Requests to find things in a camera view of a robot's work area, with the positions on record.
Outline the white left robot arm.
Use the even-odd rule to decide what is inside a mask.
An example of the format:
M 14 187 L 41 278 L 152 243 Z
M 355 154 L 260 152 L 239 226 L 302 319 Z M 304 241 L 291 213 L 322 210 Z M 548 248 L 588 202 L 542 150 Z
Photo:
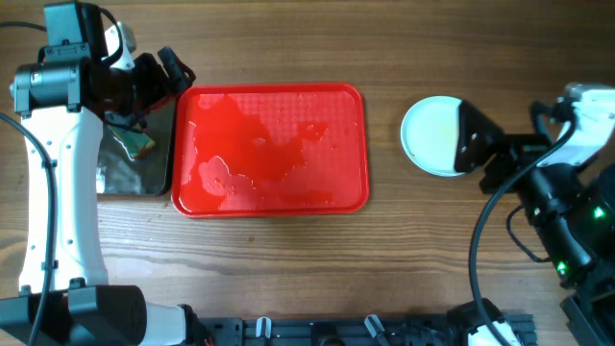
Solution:
M 112 285 L 98 232 L 96 170 L 106 127 L 145 130 L 145 116 L 195 76 L 170 48 L 135 56 L 112 14 L 79 1 L 44 9 L 48 42 L 20 66 L 6 122 L 28 150 L 28 248 L 4 332 L 28 345 L 208 345 L 187 305 Z

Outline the white plate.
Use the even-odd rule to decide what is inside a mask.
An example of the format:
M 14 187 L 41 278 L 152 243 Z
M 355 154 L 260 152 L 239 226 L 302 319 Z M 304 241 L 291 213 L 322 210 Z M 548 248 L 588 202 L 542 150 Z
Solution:
M 406 112 L 400 141 L 408 158 L 423 171 L 440 177 L 462 175 L 455 170 L 460 104 L 452 96 L 431 96 Z

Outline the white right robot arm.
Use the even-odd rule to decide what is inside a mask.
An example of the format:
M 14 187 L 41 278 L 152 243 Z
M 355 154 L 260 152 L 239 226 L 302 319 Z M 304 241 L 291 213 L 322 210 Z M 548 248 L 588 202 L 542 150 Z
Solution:
M 490 198 L 480 213 L 469 249 L 469 279 L 478 314 L 468 343 L 511 345 L 516 336 L 486 305 L 479 288 L 480 236 L 491 211 L 508 192 L 537 232 L 564 288 L 560 306 L 580 345 L 614 342 L 614 168 L 607 166 L 589 185 L 579 172 L 603 148 L 614 128 L 611 103 L 565 97 L 553 107 L 530 108 L 534 131 L 507 135 L 467 101 L 457 108 L 460 134 L 455 170 L 482 166 L 480 189 Z

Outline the yellow green sponge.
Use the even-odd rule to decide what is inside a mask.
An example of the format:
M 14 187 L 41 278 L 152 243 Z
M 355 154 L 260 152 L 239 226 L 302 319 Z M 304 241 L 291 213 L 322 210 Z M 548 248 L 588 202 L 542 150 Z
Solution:
M 111 127 L 111 132 L 132 161 L 146 155 L 156 146 L 156 142 L 144 133 L 131 132 L 117 127 Z

